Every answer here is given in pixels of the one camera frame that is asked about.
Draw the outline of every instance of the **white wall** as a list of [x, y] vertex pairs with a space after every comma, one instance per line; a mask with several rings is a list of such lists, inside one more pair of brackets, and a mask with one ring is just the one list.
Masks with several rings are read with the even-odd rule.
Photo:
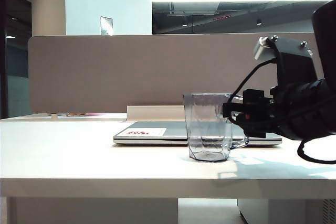
[[66, 35], [99, 35], [100, 16], [116, 35], [152, 34], [151, 0], [66, 0]]

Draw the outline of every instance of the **label on laptop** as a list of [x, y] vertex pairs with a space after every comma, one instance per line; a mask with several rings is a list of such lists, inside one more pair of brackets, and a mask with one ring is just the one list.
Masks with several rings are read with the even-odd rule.
[[118, 136], [163, 136], [167, 128], [128, 128]]

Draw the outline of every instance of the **poster on wall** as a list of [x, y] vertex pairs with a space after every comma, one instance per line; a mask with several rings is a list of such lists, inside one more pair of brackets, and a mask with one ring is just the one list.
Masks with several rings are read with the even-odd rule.
[[113, 35], [112, 18], [100, 17], [100, 35]]

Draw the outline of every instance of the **beige partition panel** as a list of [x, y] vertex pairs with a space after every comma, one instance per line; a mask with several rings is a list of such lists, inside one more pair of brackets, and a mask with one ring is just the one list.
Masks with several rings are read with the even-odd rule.
[[[183, 93], [232, 92], [259, 63], [253, 58], [258, 38], [269, 35], [33, 37], [31, 107], [36, 113], [125, 112], [127, 105], [180, 105]], [[308, 41], [322, 77], [313, 33], [277, 35]], [[276, 84], [272, 65], [245, 88], [267, 94]]]

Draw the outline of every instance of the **floor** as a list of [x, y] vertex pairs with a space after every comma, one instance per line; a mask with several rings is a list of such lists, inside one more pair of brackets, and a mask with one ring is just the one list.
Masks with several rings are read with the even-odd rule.
[[237, 199], [179, 199], [179, 224], [244, 224]]

